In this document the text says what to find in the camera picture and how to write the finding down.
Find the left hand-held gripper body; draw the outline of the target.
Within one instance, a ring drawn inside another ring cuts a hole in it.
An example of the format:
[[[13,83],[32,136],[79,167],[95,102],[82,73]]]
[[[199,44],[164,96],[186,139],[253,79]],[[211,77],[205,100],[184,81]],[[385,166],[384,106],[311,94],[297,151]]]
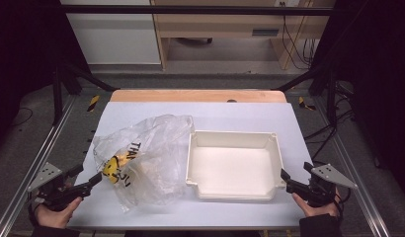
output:
[[[61,211],[76,199],[75,187],[67,187],[67,171],[62,171],[46,162],[28,187],[29,193],[36,193],[35,201],[49,209]]]

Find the yellow toy block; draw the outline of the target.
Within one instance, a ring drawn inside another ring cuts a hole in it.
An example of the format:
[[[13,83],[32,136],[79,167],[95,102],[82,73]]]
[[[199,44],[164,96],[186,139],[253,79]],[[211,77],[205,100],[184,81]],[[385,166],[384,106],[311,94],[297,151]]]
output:
[[[134,158],[135,158],[135,156],[128,152],[116,155],[117,164],[119,167],[124,166],[127,162],[129,162],[130,160],[132,160]]]

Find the person's left hand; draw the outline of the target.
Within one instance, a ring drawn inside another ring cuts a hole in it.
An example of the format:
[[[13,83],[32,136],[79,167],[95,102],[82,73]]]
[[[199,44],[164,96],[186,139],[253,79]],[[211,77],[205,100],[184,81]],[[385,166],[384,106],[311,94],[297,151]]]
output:
[[[40,204],[35,210],[35,217],[39,226],[64,229],[81,201],[82,198],[77,197],[61,211],[53,211]]]

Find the black horizontal frame bar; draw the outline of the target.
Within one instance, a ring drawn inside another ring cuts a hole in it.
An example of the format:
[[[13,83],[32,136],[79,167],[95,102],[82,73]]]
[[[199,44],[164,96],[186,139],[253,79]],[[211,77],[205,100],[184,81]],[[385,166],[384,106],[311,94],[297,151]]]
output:
[[[61,5],[57,9],[73,14],[183,14],[183,15],[271,15],[331,16],[332,8],[234,7],[234,6],[145,6],[145,5]]]

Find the person's right hand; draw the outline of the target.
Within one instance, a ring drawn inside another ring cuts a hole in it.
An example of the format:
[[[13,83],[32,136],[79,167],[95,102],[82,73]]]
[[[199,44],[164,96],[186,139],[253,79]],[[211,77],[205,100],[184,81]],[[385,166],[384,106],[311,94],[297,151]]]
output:
[[[333,217],[338,217],[340,215],[338,207],[334,203],[329,203],[320,207],[312,207],[306,201],[304,201],[298,194],[293,193],[292,195],[295,203],[301,208],[306,217],[318,216],[329,214]]]

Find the light wooden desk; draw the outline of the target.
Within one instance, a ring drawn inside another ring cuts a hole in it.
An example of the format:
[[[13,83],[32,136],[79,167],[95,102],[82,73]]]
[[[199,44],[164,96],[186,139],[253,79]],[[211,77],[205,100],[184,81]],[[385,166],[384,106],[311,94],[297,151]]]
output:
[[[240,6],[332,8],[336,0],[150,0],[153,6]],[[272,43],[281,69],[296,57],[300,40],[319,40],[328,22],[326,16],[183,15],[155,14],[159,49],[167,54],[167,40],[264,38]]]

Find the wooden table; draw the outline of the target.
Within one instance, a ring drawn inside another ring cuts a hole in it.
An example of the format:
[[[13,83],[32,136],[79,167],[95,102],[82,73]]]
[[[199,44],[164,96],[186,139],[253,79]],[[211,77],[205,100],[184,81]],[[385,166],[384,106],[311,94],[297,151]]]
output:
[[[286,103],[286,97],[281,91],[271,90],[134,89],[116,90],[110,101]]]

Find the white plastic box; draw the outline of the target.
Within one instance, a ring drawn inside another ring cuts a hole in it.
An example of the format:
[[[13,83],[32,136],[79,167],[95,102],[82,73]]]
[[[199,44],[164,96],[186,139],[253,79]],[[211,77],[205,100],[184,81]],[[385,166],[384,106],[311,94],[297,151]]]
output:
[[[190,135],[186,184],[199,198],[270,200],[285,186],[278,137],[267,132]]]

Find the clear printed plastic bag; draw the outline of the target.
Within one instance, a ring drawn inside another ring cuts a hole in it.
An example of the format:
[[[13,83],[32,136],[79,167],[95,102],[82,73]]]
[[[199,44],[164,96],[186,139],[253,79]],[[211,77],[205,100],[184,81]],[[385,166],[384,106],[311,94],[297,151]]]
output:
[[[190,116],[163,115],[93,139],[97,170],[113,185],[124,212],[139,204],[167,204],[183,194],[187,148],[182,143],[194,130]],[[116,155],[126,152],[135,158],[119,167]]]

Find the white cabinet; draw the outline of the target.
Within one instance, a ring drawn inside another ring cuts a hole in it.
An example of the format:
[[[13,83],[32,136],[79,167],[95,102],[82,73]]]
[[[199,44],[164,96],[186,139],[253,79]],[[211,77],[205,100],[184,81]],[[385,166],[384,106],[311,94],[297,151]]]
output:
[[[89,64],[159,64],[151,14],[67,14]]]

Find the black frame leg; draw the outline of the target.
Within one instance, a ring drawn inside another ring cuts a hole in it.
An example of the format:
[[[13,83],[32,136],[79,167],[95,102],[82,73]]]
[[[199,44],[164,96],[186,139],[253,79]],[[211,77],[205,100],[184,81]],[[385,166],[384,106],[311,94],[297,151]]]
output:
[[[117,89],[94,77],[91,72],[82,70],[73,64],[63,63],[57,65],[53,71],[52,78],[54,103],[53,125],[58,124],[63,117],[61,86],[64,86],[70,95],[79,95],[82,91],[82,86],[78,82],[78,78],[83,78],[107,92],[114,92]]]
[[[336,125],[336,73],[331,67],[317,66],[309,69],[307,72],[299,75],[295,79],[273,88],[273,91],[286,92],[292,87],[304,82],[308,79],[312,79],[312,83],[308,89],[311,96],[319,96],[324,90],[326,92],[326,118],[333,125]]]

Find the aluminium rail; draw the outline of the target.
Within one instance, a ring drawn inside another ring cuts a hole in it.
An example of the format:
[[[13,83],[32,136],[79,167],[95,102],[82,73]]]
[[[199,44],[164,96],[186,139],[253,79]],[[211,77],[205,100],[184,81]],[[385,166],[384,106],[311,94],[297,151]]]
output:
[[[353,111],[351,109],[345,110],[343,107],[340,107],[340,109],[336,111],[336,132],[331,138],[332,144],[343,171],[358,185],[357,189],[352,190],[352,194],[356,198],[358,206],[363,213],[363,217],[372,233],[372,236],[391,237],[388,228],[365,185],[363,178],[355,167],[351,155],[349,154],[349,151],[347,150],[347,147],[339,134],[339,131],[342,130],[341,125],[343,124],[343,120],[348,119],[352,115]]]
[[[15,223],[16,218],[18,217],[20,211],[24,207],[26,196],[28,193],[28,187],[39,169],[44,165],[48,159],[49,153],[52,150],[56,139],[58,138],[60,132],[62,131],[67,118],[69,117],[73,105],[75,104],[76,97],[68,96],[64,104],[62,115],[54,124],[45,141],[42,143],[40,150],[35,157],[33,163],[31,164],[28,172],[26,173],[21,184],[18,186],[14,196],[12,197],[9,205],[7,206],[5,212],[0,218],[0,237],[7,237],[13,224]]]

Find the yellow black tape piece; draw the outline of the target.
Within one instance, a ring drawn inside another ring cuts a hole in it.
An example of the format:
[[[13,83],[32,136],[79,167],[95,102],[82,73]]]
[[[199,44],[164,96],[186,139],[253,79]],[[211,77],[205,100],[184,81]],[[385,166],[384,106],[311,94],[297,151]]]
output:
[[[315,106],[309,106],[309,105],[305,104],[303,97],[298,97],[298,104],[299,104],[299,106],[301,108],[304,108],[304,109],[307,109],[307,110],[310,110],[310,111],[316,111]]]
[[[99,99],[100,99],[99,95],[95,95],[95,96],[92,97],[92,99],[90,101],[90,104],[88,106],[87,112],[93,112],[94,111]]]

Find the black curtain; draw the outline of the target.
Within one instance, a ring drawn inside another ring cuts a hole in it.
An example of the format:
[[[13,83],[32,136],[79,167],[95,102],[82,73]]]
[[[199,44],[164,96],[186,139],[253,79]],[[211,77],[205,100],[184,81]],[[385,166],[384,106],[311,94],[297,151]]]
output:
[[[337,42],[336,78],[354,86],[353,108],[370,146],[405,195],[405,0],[336,0],[314,63]]]
[[[88,63],[62,0],[0,0],[0,143],[24,96],[52,83],[56,56],[81,70]]]

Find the white table mat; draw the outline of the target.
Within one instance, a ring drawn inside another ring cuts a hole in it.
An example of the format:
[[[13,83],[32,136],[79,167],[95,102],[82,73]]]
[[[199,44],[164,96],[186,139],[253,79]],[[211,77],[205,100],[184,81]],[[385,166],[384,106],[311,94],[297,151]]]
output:
[[[189,115],[198,130],[274,132],[284,169],[301,182],[310,160],[293,108],[289,103],[121,103],[109,102],[96,134],[113,133],[144,119]],[[198,198],[191,188],[166,205],[142,204],[124,213],[111,184],[104,180],[75,210],[69,225],[92,230],[278,229],[297,227],[303,212],[284,190],[270,201]]]

